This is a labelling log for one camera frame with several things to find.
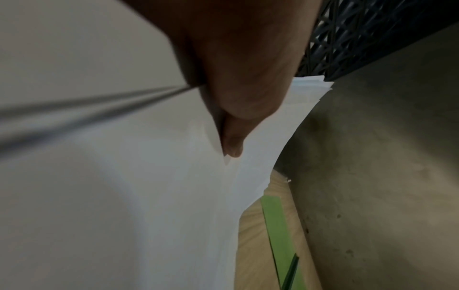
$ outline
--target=wooden table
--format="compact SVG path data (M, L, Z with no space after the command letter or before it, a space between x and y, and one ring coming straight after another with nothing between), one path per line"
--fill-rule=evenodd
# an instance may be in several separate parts
M300 257L299 266L306 287L308 290L322 290L287 179L273 171L264 194L281 198L288 229L296 253ZM280 288L260 200L254 202L239 220L234 287L235 290L279 290Z

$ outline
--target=finger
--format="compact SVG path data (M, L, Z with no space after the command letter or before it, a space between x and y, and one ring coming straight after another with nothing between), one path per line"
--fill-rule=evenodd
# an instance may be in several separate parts
M223 153L237 158L241 156L244 140L250 132L261 123L263 118L255 120L243 120L227 115L223 123L221 144Z

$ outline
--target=wood surface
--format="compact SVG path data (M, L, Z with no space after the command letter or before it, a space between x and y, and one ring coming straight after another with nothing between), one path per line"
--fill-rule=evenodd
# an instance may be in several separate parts
M296 253L300 257L299 266L306 287L308 290L322 290L287 179L273 170L264 194L281 198L288 229ZM254 202L239 220L234 288L235 290L280 289L260 200Z

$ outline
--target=green tape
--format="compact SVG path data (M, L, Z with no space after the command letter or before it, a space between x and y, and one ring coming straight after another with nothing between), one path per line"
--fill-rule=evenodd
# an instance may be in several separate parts
M293 246L287 221L282 210L281 199L277 196L264 195L261 198L264 220L268 230L269 242L276 263L279 286L284 284L285 277L296 251ZM306 290L305 282L298 269L293 280L292 290Z

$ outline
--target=paper sheet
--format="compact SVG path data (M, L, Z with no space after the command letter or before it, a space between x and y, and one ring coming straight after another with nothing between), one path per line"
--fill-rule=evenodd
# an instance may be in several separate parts
M0 39L0 120L9 108L186 86L167 38L115 1L4 1ZM223 157L199 88L3 120L0 288L233 289L239 217L330 85L295 80L238 159ZM5 151L17 136L35 142Z

